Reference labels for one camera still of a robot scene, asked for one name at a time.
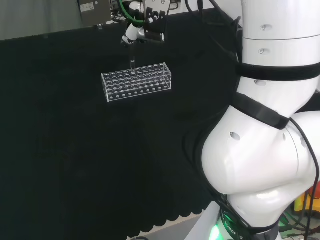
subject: wire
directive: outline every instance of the wire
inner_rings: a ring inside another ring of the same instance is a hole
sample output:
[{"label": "wire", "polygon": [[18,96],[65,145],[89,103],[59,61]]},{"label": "wire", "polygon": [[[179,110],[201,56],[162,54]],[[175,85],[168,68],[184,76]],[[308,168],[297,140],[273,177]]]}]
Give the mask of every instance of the wire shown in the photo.
[{"label": "wire", "polygon": [[171,0],[170,1],[170,6],[171,6],[171,4],[176,4],[176,7],[175,8],[169,8],[169,11],[170,10],[177,10],[179,8],[179,4],[178,4],[177,0]]},{"label": "wire", "polygon": [[290,118],[290,121],[293,123],[293,125],[298,129],[298,131],[300,132],[300,134],[302,135],[310,153],[311,156],[313,158],[314,161],[314,165],[315,165],[315,179],[314,179],[314,184],[313,184],[313,189],[312,189],[312,194],[311,194],[311,200],[310,200],[310,205],[309,205],[309,214],[308,214],[308,220],[307,220],[307,224],[306,224],[306,228],[305,228],[305,236],[304,239],[308,239],[308,235],[309,235],[309,230],[310,230],[310,223],[311,223],[311,215],[312,215],[312,208],[314,205],[314,199],[315,199],[315,195],[316,195],[316,189],[317,189],[317,184],[319,182],[319,164],[318,164],[318,160],[317,157],[315,155],[315,152],[306,136],[306,134],[304,133],[304,131],[301,129],[301,127],[299,126],[299,124],[292,118]]},{"label": "wire", "polygon": [[191,7],[190,7],[190,5],[189,5],[189,1],[188,1],[188,0],[184,0],[184,1],[185,1],[185,6],[186,6],[186,9],[188,10],[188,12],[189,12],[190,14],[192,14],[195,18],[197,18],[198,20],[200,20],[203,24],[208,25],[208,26],[216,26],[216,27],[225,26],[224,23],[207,22],[207,21],[205,21],[204,19],[202,19],[202,18],[204,17],[204,15],[203,15],[202,13],[200,13],[200,11],[199,11],[199,14],[202,15],[202,18],[201,18],[200,16],[196,15],[196,14],[192,11],[192,9],[191,9]]},{"label": "wire", "polygon": [[204,25],[204,22],[202,21],[201,18],[199,18],[199,16],[195,15],[194,12],[191,10],[190,5],[189,5],[189,1],[185,0],[185,5],[186,8],[188,9],[189,13],[192,14],[198,21],[198,23],[201,24],[204,32],[208,35],[208,37],[211,39],[211,41],[213,41],[233,62],[237,63],[237,57],[236,55],[229,50],[226,50],[207,30],[206,26]]},{"label": "wire", "polygon": [[124,4],[122,3],[122,0],[117,0],[118,1],[118,5],[120,6],[122,15],[127,19],[132,21],[133,23],[137,24],[137,25],[144,25],[145,21],[144,20],[137,20],[134,19],[132,16],[130,16],[130,14],[126,11]]},{"label": "wire", "polygon": [[222,11],[222,9],[219,7],[219,5],[216,3],[216,1],[215,0],[209,0],[209,1],[214,6],[214,8],[219,12],[220,16],[223,18],[224,22],[226,23],[226,26],[228,27],[228,29],[232,33],[232,37],[233,37],[233,41],[234,41],[235,49],[236,49],[236,54],[238,56],[238,61],[239,61],[239,63],[242,63],[242,47],[240,46],[239,41],[237,39],[237,34],[234,34],[234,29],[232,29],[230,24],[228,24],[228,19],[226,18],[224,11]]},{"label": "wire", "polygon": [[200,15],[201,21],[204,20],[204,1],[203,0],[197,0],[197,5],[198,5],[198,11]]},{"label": "wire", "polygon": [[112,18],[112,21],[113,21],[113,23],[112,24],[115,24],[115,23],[119,23],[119,24],[121,24],[121,23],[124,23],[124,22],[126,22],[126,18],[124,18],[124,19],[121,19],[123,16],[122,15],[118,15],[118,16],[114,16],[113,18]]},{"label": "wire", "polygon": [[[320,233],[320,226],[310,230],[308,235],[310,236],[310,235],[316,234],[316,233]],[[292,233],[292,234],[288,234],[287,236],[288,237],[296,237],[296,236],[300,236],[300,235],[301,235],[301,233]]]},{"label": "wire", "polygon": [[303,228],[306,228],[307,226],[304,225],[301,221],[299,221],[298,219],[296,219],[294,216],[292,216],[290,213],[286,212],[286,214],[289,216],[289,218],[291,218],[297,225],[300,225]]},{"label": "wire", "polygon": [[306,200],[307,200],[307,197],[308,197],[308,193],[305,192],[305,193],[304,193],[303,207],[302,207],[302,211],[301,211],[301,214],[300,214],[298,220],[295,219],[293,216],[291,216],[289,213],[286,212],[287,215],[288,215],[291,219],[293,219],[293,220],[295,221],[295,224],[294,224],[294,225],[287,224],[286,226],[283,226],[283,227],[281,228],[281,232],[286,232],[286,231],[289,231],[289,230],[292,230],[292,229],[296,229],[296,230],[299,230],[299,231],[305,231],[305,229],[299,228],[298,225],[301,225],[301,224],[302,224],[301,221],[302,221],[302,219],[303,219],[304,216],[305,216],[305,212],[306,212],[306,208],[307,208],[307,201],[306,201]]},{"label": "wire", "polygon": [[[218,112],[214,117],[222,117],[226,110],[228,109],[229,106],[225,107],[223,110]],[[212,130],[216,127],[219,121],[215,121],[214,123],[211,123],[209,126],[207,126],[205,129],[201,130],[196,139],[194,140],[194,146],[192,150],[192,159],[189,158],[185,146],[185,141],[182,141],[182,147],[183,147],[183,152],[186,155],[188,161],[193,164],[195,167],[200,179],[204,182],[207,190],[211,194],[211,196],[214,198],[216,203],[221,207],[222,210],[227,211],[234,216],[237,217],[237,219],[232,219],[233,222],[239,223],[243,228],[246,228],[248,230],[253,229],[250,224],[244,220],[236,211],[235,209],[231,206],[227,198],[219,193],[208,181],[208,179],[205,176],[203,167],[202,167],[202,162],[201,162],[201,153],[203,150],[204,143],[208,137],[208,135],[212,132]]]}]

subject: black cable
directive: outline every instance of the black cable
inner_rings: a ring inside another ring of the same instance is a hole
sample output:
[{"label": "black cable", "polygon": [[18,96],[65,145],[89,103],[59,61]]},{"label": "black cable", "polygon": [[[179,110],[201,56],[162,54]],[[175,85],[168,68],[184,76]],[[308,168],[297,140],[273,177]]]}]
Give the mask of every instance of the black cable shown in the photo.
[{"label": "black cable", "polygon": [[238,39],[238,28],[239,28],[240,20],[241,20],[241,16],[238,16],[236,20],[234,20],[235,36],[237,37],[237,39]]},{"label": "black cable", "polygon": [[149,239],[146,238],[145,236],[137,236],[135,238],[132,238],[131,240],[149,240]]},{"label": "black cable", "polygon": [[114,24],[114,23],[119,23],[119,24],[121,24],[121,23],[126,22],[125,19],[121,20],[121,18],[122,18],[122,16],[118,16],[118,18],[115,16],[114,18],[111,19],[112,21],[114,21],[112,24]]},{"label": "black cable", "polygon": [[[299,230],[299,231],[303,231],[305,232],[306,231],[306,228],[307,226],[304,225],[301,221],[297,220],[294,216],[292,216],[290,213],[286,212],[286,214],[289,216],[289,218],[291,218],[295,223],[298,223],[298,225],[300,225],[301,227],[303,228],[296,228],[296,227],[293,227],[293,229],[296,229],[296,230]],[[311,234],[315,234],[315,233],[320,233],[320,226],[316,227],[316,228],[313,228],[313,229],[310,229],[309,230],[309,233]]]},{"label": "black cable", "polygon": [[170,11],[170,10],[176,10],[176,9],[179,8],[179,4],[178,4],[178,2],[177,2],[176,0],[170,1],[170,6],[171,6],[171,4],[176,4],[176,7],[175,7],[175,8],[169,8],[169,11]]},{"label": "black cable", "polygon": [[209,0],[210,3],[214,6],[214,8],[219,12],[220,16],[223,18],[224,22],[226,23],[226,26],[232,33],[233,41],[236,48],[236,54],[238,56],[239,63],[242,63],[242,47],[239,44],[239,41],[237,39],[237,36],[234,34],[234,29],[231,27],[231,25],[228,23],[228,19],[225,16],[224,11],[219,7],[219,5],[216,3],[215,0]]},{"label": "black cable", "polygon": [[[308,235],[310,236],[310,235],[317,234],[317,233],[320,233],[320,226],[310,230]],[[297,237],[300,235],[301,235],[301,233],[292,233],[292,234],[288,234],[287,236],[288,237]]]},{"label": "black cable", "polygon": [[189,13],[191,13],[193,16],[195,16],[196,18],[198,18],[197,15],[194,14],[194,12],[191,10],[191,7],[189,5],[189,0],[185,0],[185,6],[186,6],[186,9],[188,10]]},{"label": "black cable", "polygon": [[313,158],[314,161],[314,165],[315,165],[315,180],[314,180],[314,184],[313,184],[313,189],[312,189],[312,194],[311,194],[311,200],[310,200],[310,205],[309,205],[309,214],[308,214],[308,220],[307,220],[307,224],[306,224],[306,229],[305,229],[305,236],[304,239],[308,239],[308,235],[309,235],[309,231],[310,231],[310,223],[311,223],[311,215],[312,215],[312,208],[314,205],[314,199],[315,199],[315,195],[316,195],[316,189],[317,189],[317,184],[319,182],[319,164],[318,164],[318,160],[317,157],[315,155],[315,152],[306,136],[306,134],[304,133],[304,131],[301,129],[301,127],[299,126],[299,124],[292,118],[290,118],[290,121],[293,123],[293,125],[298,129],[298,131],[300,132],[301,136],[303,137],[309,151],[310,154]]},{"label": "black cable", "polygon": [[296,230],[299,230],[301,231],[302,228],[299,228],[298,225],[302,224],[301,221],[302,219],[304,218],[305,216],[305,212],[306,212],[306,208],[307,208],[307,197],[308,197],[308,193],[305,192],[304,193],[304,202],[303,202],[303,207],[302,207],[302,211],[301,211],[301,214],[297,219],[295,219],[293,216],[291,216],[290,214],[288,214],[288,216],[293,219],[295,221],[295,224],[294,225],[291,225],[291,224],[287,224],[286,226],[283,226],[281,228],[281,232],[286,232],[286,231],[289,231],[289,230],[292,230],[292,229],[296,229]]},{"label": "black cable", "polygon": [[304,219],[306,208],[307,208],[307,200],[308,200],[308,192],[305,192],[301,214],[300,214],[298,220],[295,221],[295,224],[292,226],[292,228],[296,228],[298,225],[302,224],[301,221],[302,221],[302,219]]},{"label": "black cable", "polygon": [[197,0],[197,5],[198,5],[198,11],[200,15],[201,21],[204,20],[204,1],[203,0]]},{"label": "black cable", "polygon": [[217,204],[221,207],[221,209],[230,212],[231,214],[235,215],[240,221],[237,221],[236,219],[233,219],[234,222],[238,222],[243,228],[246,229],[252,229],[250,224],[244,220],[231,206],[227,198],[221,193],[219,193],[208,181],[208,179],[205,176],[203,167],[202,167],[202,161],[201,161],[201,154],[203,150],[204,143],[209,136],[209,134],[212,132],[212,130],[216,127],[219,121],[216,121],[214,124],[211,124],[209,127],[202,130],[197,138],[195,139],[195,144],[192,151],[192,159],[194,160],[193,163],[196,166],[196,170],[198,174],[200,175],[201,179],[204,181],[206,188],[211,193],[211,195],[215,198],[215,201]]}]

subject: black velcro strap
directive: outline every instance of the black velcro strap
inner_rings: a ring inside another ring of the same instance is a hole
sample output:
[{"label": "black velcro strap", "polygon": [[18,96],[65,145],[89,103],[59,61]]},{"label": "black velcro strap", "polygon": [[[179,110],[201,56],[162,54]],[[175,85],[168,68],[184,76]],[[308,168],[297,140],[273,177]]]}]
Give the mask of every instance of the black velcro strap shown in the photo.
[{"label": "black velcro strap", "polygon": [[246,63],[236,66],[236,74],[257,80],[266,81],[301,81],[320,76],[320,63],[308,66],[258,66]]},{"label": "black velcro strap", "polygon": [[259,233],[253,237],[254,240],[276,240],[279,234],[279,221],[267,232]]},{"label": "black velcro strap", "polygon": [[284,129],[289,122],[289,118],[281,116],[276,111],[239,92],[233,96],[231,106],[243,114],[279,130]]}]

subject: green light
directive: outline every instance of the green light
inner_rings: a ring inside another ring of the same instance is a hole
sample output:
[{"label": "green light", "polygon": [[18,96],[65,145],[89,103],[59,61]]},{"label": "green light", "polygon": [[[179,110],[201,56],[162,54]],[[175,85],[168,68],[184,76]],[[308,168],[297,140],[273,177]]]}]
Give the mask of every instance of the green light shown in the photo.
[{"label": "green light", "polygon": [[218,240],[218,239],[222,240],[223,238],[220,234],[220,230],[219,230],[218,226],[215,225],[211,230],[209,240]]},{"label": "green light", "polygon": [[228,217],[227,215],[224,215],[224,216],[225,216],[230,222],[232,222],[232,223],[234,222],[234,221],[232,221],[231,218]]}]

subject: black fabric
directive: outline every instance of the black fabric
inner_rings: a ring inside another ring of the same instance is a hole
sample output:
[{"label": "black fabric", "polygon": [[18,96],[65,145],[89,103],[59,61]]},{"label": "black fabric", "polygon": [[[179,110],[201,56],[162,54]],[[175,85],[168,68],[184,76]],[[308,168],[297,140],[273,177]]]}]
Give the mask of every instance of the black fabric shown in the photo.
[{"label": "black fabric", "polygon": [[245,115],[279,130],[284,129],[289,122],[289,118],[281,116],[276,111],[239,92],[234,94],[231,106]]},{"label": "black fabric", "polygon": [[[1,240],[125,240],[208,206],[182,137],[193,130],[192,149],[237,77],[192,16],[167,28],[135,59],[166,62],[172,90],[111,103],[101,73],[130,68],[126,24],[0,42]],[[228,30],[212,34],[232,46]]]},{"label": "black fabric", "polygon": [[320,75],[320,63],[307,66],[258,66],[246,63],[236,66],[239,76],[266,81],[301,81],[314,79]]}]

